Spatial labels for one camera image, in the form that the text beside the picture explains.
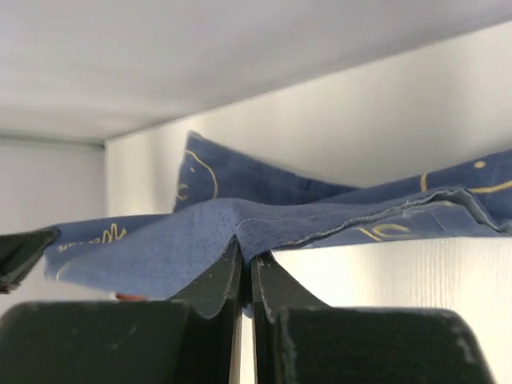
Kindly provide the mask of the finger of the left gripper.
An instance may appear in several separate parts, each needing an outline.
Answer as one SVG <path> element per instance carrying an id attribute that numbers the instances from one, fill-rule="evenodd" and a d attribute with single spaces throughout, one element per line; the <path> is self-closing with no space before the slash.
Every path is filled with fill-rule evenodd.
<path id="1" fill-rule="evenodd" d="M 21 285 L 43 256 L 44 249 L 58 236 L 55 228 L 1 236 L 1 294 L 9 294 Z"/>

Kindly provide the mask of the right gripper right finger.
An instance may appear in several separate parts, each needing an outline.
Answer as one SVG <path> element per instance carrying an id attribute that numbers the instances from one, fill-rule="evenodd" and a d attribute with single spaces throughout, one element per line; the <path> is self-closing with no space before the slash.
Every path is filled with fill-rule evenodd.
<path id="1" fill-rule="evenodd" d="M 250 263 L 258 383 L 492 383 L 472 329 L 441 308 L 327 305 L 270 252 Z"/>

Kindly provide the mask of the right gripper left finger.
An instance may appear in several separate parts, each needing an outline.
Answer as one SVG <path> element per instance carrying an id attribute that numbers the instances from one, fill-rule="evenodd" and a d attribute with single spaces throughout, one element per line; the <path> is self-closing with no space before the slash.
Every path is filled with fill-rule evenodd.
<path id="1" fill-rule="evenodd" d="M 228 242 L 163 301 L 26 302 L 1 319 L 4 383 L 236 383 L 242 256 Z"/>

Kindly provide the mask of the blue cloth placemat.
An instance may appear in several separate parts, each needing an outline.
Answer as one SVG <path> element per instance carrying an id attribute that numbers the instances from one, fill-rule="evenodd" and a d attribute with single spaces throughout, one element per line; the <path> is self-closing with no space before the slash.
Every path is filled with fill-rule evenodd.
<path id="1" fill-rule="evenodd" d="M 303 178 L 190 133 L 170 214 L 58 225 L 46 275 L 168 298 L 232 240 L 246 261 L 269 250 L 511 233 L 511 153 L 358 188 Z"/>

